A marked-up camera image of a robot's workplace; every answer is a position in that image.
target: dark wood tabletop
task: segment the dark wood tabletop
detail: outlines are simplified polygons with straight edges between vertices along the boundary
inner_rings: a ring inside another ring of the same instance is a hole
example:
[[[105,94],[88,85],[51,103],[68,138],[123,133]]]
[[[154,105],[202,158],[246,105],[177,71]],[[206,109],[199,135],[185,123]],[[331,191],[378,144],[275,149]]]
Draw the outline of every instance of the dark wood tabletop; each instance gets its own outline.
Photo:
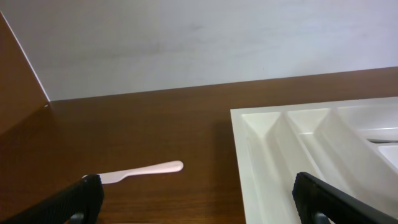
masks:
[[[0,220],[85,174],[181,160],[104,185],[98,223],[244,223],[229,110],[398,96],[398,67],[54,101],[0,136]]]

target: brown wooden surface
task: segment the brown wooden surface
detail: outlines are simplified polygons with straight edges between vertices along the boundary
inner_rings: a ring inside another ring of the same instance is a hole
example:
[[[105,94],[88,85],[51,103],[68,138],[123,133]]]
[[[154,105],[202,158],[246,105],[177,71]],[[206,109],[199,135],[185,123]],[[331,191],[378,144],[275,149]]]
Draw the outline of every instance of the brown wooden surface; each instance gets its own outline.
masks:
[[[84,174],[181,160],[104,185],[99,223],[244,223],[229,110],[398,96],[398,67],[51,102],[0,137],[0,218]]]
[[[0,134],[46,104],[35,75],[0,14]]]

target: white edge strip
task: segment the white edge strip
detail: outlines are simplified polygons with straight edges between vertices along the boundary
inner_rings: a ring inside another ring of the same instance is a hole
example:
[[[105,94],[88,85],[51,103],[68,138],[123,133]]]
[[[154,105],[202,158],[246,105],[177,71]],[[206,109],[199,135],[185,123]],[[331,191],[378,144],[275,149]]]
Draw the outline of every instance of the white edge strip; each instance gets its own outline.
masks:
[[[6,21],[7,26],[8,26],[8,28],[11,30],[11,32],[12,32],[14,38],[17,40],[17,43],[18,43],[18,45],[19,45],[19,48],[22,50],[22,53],[24,54],[25,59],[26,59],[27,63],[28,63],[29,66],[30,66],[30,69],[32,69],[33,74],[35,74],[35,77],[36,77],[36,79],[37,79],[37,81],[38,81],[40,87],[42,88],[43,93],[44,93],[45,97],[47,98],[47,101],[50,102],[50,98],[49,98],[49,96],[47,95],[47,93],[45,92],[44,87],[43,87],[42,83],[40,82],[39,77],[37,76],[36,71],[34,70],[32,64],[30,63],[29,59],[27,58],[27,55],[26,55],[24,49],[22,48],[21,43],[19,43],[19,41],[18,41],[18,39],[17,39],[17,36],[15,35],[14,31],[11,29],[11,26],[10,26],[10,24],[8,23],[6,17],[5,17],[4,14],[2,13],[2,11],[0,11],[0,13],[1,13],[1,16],[4,18],[4,20]]]

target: plastic tray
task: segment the plastic tray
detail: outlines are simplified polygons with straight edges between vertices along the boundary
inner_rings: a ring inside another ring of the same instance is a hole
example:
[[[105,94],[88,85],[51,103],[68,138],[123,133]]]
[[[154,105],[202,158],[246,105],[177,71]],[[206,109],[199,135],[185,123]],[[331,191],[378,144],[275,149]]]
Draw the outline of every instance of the plastic tray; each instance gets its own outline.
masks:
[[[231,110],[247,224],[300,223],[308,172],[398,217],[398,97]]]

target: wooden panel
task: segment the wooden panel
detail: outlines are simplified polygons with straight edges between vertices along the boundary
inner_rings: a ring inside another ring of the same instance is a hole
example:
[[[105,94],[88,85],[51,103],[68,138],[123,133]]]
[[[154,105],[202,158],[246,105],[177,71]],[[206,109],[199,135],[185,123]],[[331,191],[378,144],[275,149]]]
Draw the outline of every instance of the wooden panel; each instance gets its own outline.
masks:
[[[0,137],[0,219],[85,174],[181,160],[104,185],[98,223],[244,223],[229,110],[398,96],[398,67],[54,101]]]
[[[0,14],[0,134],[46,103],[29,63]]]

